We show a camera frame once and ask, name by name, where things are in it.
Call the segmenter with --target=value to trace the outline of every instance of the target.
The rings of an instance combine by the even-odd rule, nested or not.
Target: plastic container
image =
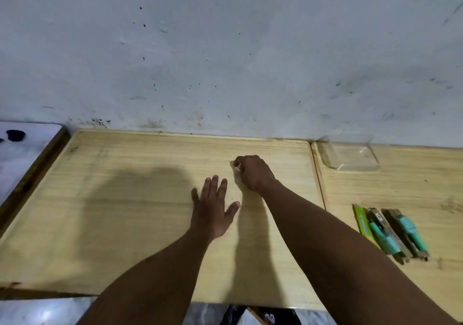
[[[370,146],[373,136],[361,133],[332,134],[317,141],[323,163],[335,170],[373,171],[379,160]]]

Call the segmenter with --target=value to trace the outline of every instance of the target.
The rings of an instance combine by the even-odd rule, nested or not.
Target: wall
[[[463,147],[463,0],[0,0],[0,118]]]

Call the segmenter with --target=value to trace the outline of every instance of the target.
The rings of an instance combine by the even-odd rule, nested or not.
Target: person's right arm
[[[369,240],[275,179],[258,156],[234,162],[259,193],[317,296],[338,325],[458,324]]]

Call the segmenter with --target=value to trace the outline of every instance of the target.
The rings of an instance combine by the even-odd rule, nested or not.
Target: hand
[[[238,156],[233,162],[241,172],[241,181],[252,191],[261,194],[272,182],[275,176],[269,166],[259,156]]]
[[[233,202],[225,211],[227,179],[222,180],[218,189],[217,184],[218,176],[214,175],[212,180],[206,178],[201,198],[196,188],[191,191],[194,205],[190,228],[205,233],[209,241],[225,234],[241,206],[239,202]]]

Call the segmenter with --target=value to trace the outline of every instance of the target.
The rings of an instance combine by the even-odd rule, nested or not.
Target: teal handle
[[[428,246],[426,246],[425,242],[418,233],[418,229],[416,228],[415,224],[408,217],[401,217],[399,219],[399,223],[401,224],[405,232],[413,240],[413,242],[416,245],[416,248],[418,248],[419,251],[428,252]]]
[[[369,225],[370,229],[378,239],[379,244],[386,251],[386,253],[393,255],[401,252],[401,249],[397,246],[394,239],[391,236],[386,236],[384,232],[382,232],[378,227],[378,225],[376,225],[376,223],[369,223]]]

